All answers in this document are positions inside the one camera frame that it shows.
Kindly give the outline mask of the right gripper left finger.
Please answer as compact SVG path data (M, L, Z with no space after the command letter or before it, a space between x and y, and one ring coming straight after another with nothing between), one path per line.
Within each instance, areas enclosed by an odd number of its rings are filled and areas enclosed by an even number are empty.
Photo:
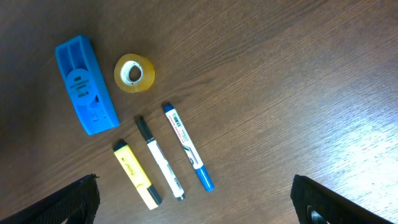
M100 205L95 174L86 175L1 223L93 224Z

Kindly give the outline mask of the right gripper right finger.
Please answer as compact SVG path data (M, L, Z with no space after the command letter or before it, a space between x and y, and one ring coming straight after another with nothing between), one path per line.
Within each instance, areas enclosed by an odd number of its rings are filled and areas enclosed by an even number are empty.
M304 175L294 176L290 198L300 224L391 224Z

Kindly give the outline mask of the yellow highlighter pen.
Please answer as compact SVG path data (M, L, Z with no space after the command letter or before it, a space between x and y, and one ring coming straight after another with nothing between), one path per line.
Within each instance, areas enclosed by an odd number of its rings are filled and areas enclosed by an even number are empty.
M162 199L127 142L120 139L113 146L113 151L148 209L157 208L162 203Z

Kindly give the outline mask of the white marker black cap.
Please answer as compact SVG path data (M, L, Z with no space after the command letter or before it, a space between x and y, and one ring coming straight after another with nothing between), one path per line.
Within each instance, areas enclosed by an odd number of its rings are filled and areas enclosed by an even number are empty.
M174 197L178 201L182 201L185 199L185 191L181 186L177 176L172 170L168 160L166 159L164 153L162 152L158 142L150 131L147 123L145 122L143 116L137 115L134 117L135 123L137 125L138 130L140 131L142 137L146 141L147 147L149 148L152 156L154 157L157 165L162 171Z

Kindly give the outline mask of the yellow adhesive tape roll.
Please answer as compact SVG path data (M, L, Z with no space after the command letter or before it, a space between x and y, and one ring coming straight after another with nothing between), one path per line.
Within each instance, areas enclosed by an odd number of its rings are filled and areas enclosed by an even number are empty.
M141 55L126 54L114 68L117 86L128 93L148 90L155 80L155 68L152 62Z

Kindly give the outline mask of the white marker blue cap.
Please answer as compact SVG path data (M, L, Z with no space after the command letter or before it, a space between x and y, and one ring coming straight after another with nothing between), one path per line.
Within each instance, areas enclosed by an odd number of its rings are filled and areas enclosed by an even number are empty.
M206 167L195 148L195 145L190 138L177 110L170 104L166 103L162 106L165 116L167 117L171 127L176 133L178 140L180 141L183 150L185 151L196 175L198 176L202 186L207 192L211 192L215 189L212 179L206 170Z

